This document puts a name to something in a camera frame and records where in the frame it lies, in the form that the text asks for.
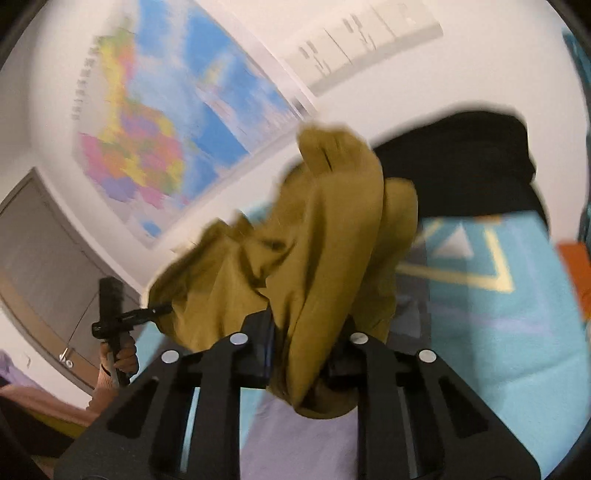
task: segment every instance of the colorful political map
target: colorful political map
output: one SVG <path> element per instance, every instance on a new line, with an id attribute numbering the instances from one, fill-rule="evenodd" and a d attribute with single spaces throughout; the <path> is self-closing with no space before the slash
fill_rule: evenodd
<path id="1" fill-rule="evenodd" d="M 75 152 L 149 245 L 298 116 L 193 0 L 126 0 L 113 18 L 79 82 Z"/>

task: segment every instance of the door frame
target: door frame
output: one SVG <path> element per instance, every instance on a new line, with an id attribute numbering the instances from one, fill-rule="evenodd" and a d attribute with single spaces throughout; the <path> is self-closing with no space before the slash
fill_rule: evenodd
<path id="1" fill-rule="evenodd" d="M 64 229 L 72 242 L 80 251 L 106 276 L 118 277 L 115 272 L 98 256 L 87 244 L 66 215 L 61 211 L 57 202 L 52 198 L 45 186 L 41 175 L 36 168 L 32 168 L 25 177 L 17 183 L 4 200 L 0 202 L 0 215 L 18 193 L 27 185 L 32 184 L 39 192 L 45 206 L 49 209 L 54 219 Z M 126 294 L 139 302 L 139 294 L 126 286 Z M 66 351 L 68 344 L 62 340 L 51 327 L 28 305 L 17 289 L 12 285 L 8 276 L 0 269 L 0 300 L 2 300 L 8 318 L 17 330 L 25 337 L 35 350 L 51 366 L 62 373 L 68 380 L 74 383 L 88 394 L 92 394 L 98 377 L 99 370 L 87 359 L 74 350 L 69 350 L 64 360 L 72 361 L 72 367 L 68 368 L 60 362 L 59 357 Z"/>

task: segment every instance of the black cloth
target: black cloth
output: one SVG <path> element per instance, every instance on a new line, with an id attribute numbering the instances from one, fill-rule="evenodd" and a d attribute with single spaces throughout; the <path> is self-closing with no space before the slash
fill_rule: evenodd
<path id="1" fill-rule="evenodd" d="M 416 128 L 375 148 L 385 178 L 411 180 L 420 218 L 536 211 L 525 125 L 512 115 L 466 111 Z"/>

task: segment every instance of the metal screw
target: metal screw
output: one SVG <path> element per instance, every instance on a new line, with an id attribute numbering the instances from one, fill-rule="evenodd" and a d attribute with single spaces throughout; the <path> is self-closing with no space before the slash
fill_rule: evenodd
<path id="1" fill-rule="evenodd" d="M 418 357 L 426 364 L 432 364 L 435 360 L 437 360 L 437 355 L 435 355 L 435 352 L 431 350 L 421 350 L 418 354 Z"/>
<path id="2" fill-rule="evenodd" d="M 232 345 L 244 345 L 248 341 L 248 335 L 246 333 L 238 332 L 234 333 L 230 337 L 230 343 Z"/>
<path id="3" fill-rule="evenodd" d="M 166 350 L 160 358 L 165 364 L 173 364 L 180 358 L 180 354 L 176 350 Z"/>
<path id="4" fill-rule="evenodd" d="M 363 345 L 368 342 L 369 337 L 362 332 L 355 332 L 349 337 L 349 340 L 355 345 Z"/>

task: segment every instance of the human hand holding handle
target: human hand holding handle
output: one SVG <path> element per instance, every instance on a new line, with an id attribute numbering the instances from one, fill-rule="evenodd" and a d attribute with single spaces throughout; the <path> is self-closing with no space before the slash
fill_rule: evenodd
<path id="1" fill-rule="evenodd" d="M 102 368 L 109 372 L 111 377 L 118 370 L 123 372 L 127 379 L 124 384 L 129 384 L 129 377 L 135 375 L 139 371 L 139 361 L 136 355 L 137 348 L 135 346 L 135 340 L 129 333 L 122 333 L 119 339 L 121 349 L 113 358 L 112 350 L 108 342 L 100 343 L 100 364 Z M 122 375 L 117 375 L 119 383 L 121 383 Z"/>

